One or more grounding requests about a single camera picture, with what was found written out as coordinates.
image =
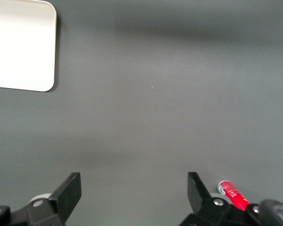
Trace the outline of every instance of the white plate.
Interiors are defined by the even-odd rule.
[[[0,87],[54,84],[57,13],[46,1],[0,0]]]

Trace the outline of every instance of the gray table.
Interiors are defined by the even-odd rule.
[[[0,89],[0,204],[73,171],[69,226],[176,226],[188,171],[283,202],[283,1],[50,2],[55,87]]]

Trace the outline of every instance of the gray surface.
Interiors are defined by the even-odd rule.
[[[72,171],[68,225],[178,225],[187,172],[283,201],[283,1],[51,0],[57,83],[0,89],[0,204]]]

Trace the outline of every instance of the white tray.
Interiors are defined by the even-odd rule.
[[[57,14],[38,0],[0,0],[0,87],[48,91],[54,84]]]

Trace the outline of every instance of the black cable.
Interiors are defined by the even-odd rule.
[[[259,218],[263,226],[283,226],[279,214],[283,214],[283,203],[264,200],[259,204]]]

